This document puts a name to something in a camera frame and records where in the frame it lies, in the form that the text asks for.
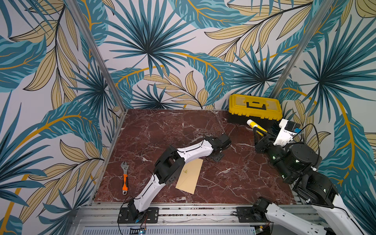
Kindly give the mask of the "manila paper envelope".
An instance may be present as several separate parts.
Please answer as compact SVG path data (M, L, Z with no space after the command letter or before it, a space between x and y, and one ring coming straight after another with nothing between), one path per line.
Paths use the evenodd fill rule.
M200 158L186 163L177 181L176 189L194 194L202 164L203 159Z

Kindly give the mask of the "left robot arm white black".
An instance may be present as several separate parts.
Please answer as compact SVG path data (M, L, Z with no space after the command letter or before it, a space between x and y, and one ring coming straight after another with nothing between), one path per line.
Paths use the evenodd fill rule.
M223 151L230 145L231 139L226 134L219 137L205 137L199 143L184 148L170 145L155 162L153 173L146 186L129 201L127 209L130 217L140 221L162 188L172 184L180 176L185 164L201 157L209 157L219 162L224 156Z

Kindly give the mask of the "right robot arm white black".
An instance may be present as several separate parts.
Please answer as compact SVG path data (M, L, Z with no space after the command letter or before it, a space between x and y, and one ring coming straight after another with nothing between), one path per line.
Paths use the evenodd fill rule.
M277 136L248 120L253 129L255 148L268 156L270 164L278 171L283 182L293 186L298 197L316 210L325 226L314 224L282 209L276 203L260 197L252 207L253 217L278 224L298 235L365 235L366 231L356 221L331 180L318 171L320 150L313 150L305 142L294 142L304 128L282 119Z

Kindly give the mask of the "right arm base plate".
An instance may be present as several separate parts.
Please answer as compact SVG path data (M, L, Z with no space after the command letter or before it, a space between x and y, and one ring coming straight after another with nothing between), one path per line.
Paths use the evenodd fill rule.
M236 207L239 223L269 223L266 218L267 209L257 207Z

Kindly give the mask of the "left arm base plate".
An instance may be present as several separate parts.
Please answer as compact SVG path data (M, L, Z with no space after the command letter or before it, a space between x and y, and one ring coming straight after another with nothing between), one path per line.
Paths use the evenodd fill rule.
M143 212L130 209L128 207L121 208L117 218L118 224L141 224L146 222L147 224L156 224L159 217L159 208L150 207Z

